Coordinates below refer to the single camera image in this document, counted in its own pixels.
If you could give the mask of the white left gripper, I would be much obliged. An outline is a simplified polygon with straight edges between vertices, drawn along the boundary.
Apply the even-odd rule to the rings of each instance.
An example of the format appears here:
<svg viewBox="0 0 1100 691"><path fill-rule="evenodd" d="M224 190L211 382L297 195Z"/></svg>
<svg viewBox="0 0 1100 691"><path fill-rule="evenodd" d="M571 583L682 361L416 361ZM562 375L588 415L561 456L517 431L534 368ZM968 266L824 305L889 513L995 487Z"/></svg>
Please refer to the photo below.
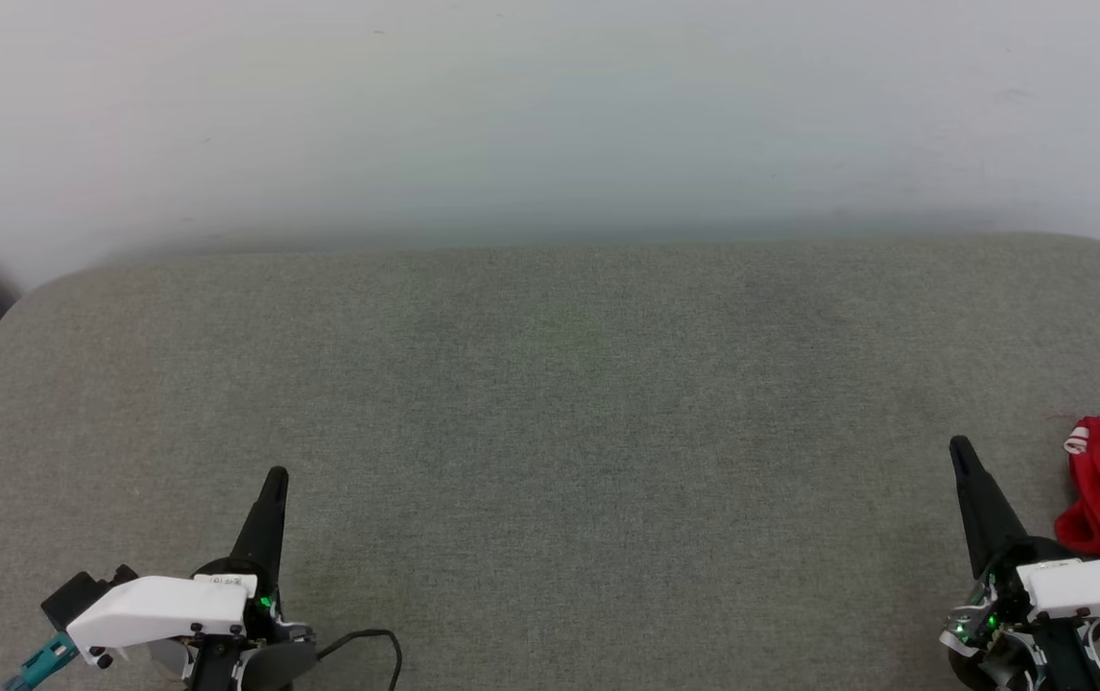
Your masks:
<svg viewBox="0 0 1100 691"><path fill-rule="evenodd" d="M230 559L185 578L120 569L64 626L72 646L94 663L145 646L169 668L196 668L218 660L239 666L279 643L279 601L265 567L279 567L288 485L287 469L271 467Z"/></svg>

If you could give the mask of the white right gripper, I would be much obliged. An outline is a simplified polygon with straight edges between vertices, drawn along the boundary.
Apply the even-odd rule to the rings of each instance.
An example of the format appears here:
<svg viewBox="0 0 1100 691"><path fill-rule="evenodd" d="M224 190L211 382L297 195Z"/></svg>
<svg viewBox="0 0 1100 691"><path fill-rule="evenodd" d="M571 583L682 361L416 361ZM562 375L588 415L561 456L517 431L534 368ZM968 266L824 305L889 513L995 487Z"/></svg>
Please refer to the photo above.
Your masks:
<svg viewBox="0 0 1100 691"><path fill-rule="evenodd" d="M977 604L1001 624L1100 618L1100 559L1028 537L968 438L950 438L948 451Z"/></svg>

